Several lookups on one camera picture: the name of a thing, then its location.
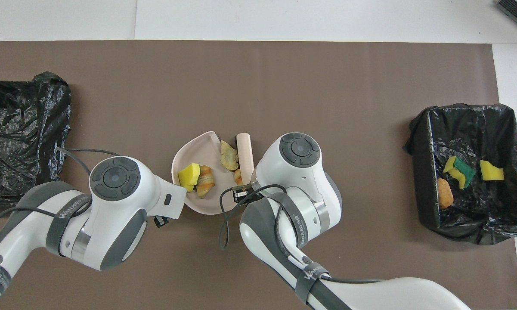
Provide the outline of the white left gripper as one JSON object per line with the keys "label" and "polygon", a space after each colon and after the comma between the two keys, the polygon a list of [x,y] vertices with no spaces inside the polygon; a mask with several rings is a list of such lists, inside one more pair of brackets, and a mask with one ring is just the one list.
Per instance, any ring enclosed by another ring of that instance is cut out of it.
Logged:
{"label": "white left gripper", "polygon": [[155,176],[158,198],[155,204],[154,223],[157,228],[168,224],[169,218],[177,220],[181,216],[187,190]]}

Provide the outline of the beige plastic dustpan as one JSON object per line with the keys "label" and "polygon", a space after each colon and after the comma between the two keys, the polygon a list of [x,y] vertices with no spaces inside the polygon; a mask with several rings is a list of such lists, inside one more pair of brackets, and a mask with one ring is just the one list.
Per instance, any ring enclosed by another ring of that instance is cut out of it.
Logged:
{"label": "beige plastic dustpan", "polygon": [[216,185],[204,198],[198,198],[195,190],[186,195],[186,205],[201,214],[221,214],[221,193],[236,186],[233,172],[221,165],[221,140],[216,132],[208,131],[186,143],[175,155],[171,165],[173,183],[178,185],[178,172],[192,163],[209,166]]}

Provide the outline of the pale food piece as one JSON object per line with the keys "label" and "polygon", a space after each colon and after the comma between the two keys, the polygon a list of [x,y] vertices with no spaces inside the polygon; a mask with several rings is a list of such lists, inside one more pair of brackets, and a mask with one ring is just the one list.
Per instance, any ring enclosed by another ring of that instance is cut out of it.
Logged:
{"label": "pale food piece", "polygon": [[220,141],[220,163],[229,171],[239,169],[238,151],[224,140]]}

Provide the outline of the beige brush with black bristles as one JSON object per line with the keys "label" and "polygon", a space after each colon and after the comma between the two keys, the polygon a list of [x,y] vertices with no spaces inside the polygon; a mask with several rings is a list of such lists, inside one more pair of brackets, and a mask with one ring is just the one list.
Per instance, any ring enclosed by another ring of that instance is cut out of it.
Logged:
{"label": "beige brush with black bristles", "polygon": [[236,146],[243,184],[249,184],[255,168],[250,135],[246,132],[237,134]]}

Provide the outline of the rounded yellow sponge piece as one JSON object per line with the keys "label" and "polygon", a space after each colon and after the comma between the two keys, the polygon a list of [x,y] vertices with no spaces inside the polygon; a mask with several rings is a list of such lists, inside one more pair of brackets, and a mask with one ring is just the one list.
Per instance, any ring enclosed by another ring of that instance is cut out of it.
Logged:
{"label": "rounded yellow sponge piece", "polygon": [[187,167],[178,171],[178,181],[180,186],[186,189],[186,192],[192,192],[198,183],[201,167],[197,163],[191,163]]}

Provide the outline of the brown fried croquette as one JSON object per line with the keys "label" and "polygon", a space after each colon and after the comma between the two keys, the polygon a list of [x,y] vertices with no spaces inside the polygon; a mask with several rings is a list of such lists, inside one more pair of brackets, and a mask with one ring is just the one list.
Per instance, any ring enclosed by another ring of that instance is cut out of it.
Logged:
{"label": "brown fried croquette", "polygon": [[449,208],[454,202],[453,193],[450,184],[443,178],[437,179],[437,193],[439,208],[445,210]]}

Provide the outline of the notched yellow sponge piece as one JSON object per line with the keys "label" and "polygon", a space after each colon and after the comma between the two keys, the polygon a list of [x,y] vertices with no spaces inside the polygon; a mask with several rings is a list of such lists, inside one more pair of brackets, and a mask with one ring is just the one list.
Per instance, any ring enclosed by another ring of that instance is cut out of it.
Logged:
{"label": "notched yellow sponge piece", "polygon": [[466,189],[471,184],[471,181],[476,174],[476,171],[473,170],[472,167],[469,167],[469,165],[456,156],[449,157],[448,161],[446,161],[443,172],[457,180],[458,188],[460,190]]}

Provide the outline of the wedge yellow sponge piece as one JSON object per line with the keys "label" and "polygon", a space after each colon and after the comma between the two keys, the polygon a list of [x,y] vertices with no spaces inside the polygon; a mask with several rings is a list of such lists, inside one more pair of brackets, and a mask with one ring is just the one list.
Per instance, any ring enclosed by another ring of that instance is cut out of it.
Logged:
{"label": "wedge yellow sponge piece", "polygon": [[496,167],[486,160],[480,160],[481,178],[484,181],[503,181],[505,180],[504,169]]}

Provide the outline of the black bag lined bin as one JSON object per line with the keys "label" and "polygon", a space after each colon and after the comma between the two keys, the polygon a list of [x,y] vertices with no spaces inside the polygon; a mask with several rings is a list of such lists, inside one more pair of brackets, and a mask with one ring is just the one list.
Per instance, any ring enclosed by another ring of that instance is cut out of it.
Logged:
{"label": "black bag lined bin", "polygon": [[[418,217],[427,229],[476,245],[517,237],[517,123],[505,105],[434,106],[410,122],[404,150],[412,157]],[[443,172],[456,156],[476,174],[463,190]],[[504,169],[505,180],[484,181],[480,160]],[[437,179],[450,184],[454,202],[439,208]]]}
{"label": "black bag lined bin", "polygon": [[0,207],[30,188],[59,180],[71,117],[71,89],[54,73],[29,82],[0,81]]}

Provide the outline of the brown paper table mat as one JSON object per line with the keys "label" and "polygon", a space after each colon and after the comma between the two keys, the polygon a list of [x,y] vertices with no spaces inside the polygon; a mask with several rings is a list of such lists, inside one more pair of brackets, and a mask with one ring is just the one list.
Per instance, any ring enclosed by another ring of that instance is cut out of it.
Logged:
{"label": "brown paper table mat", "polygon": [[[409,123],[424,108],[498,103],[487,44],[228,41],[0,42],[0,80],[53,72],[72,91],[74,149],[135,157],[170,179],[174,155],[215,131],[259,161],[286,132],[312,136],[343,198],[341,221],[304,252],[335,277],[436,281],[474,309],[517,307],[512,240],[450,241],[418,220]],[[97,272],[38,249],[0,310],[306,310],[231,221],[185,207],[150,223],[133,255]]]}

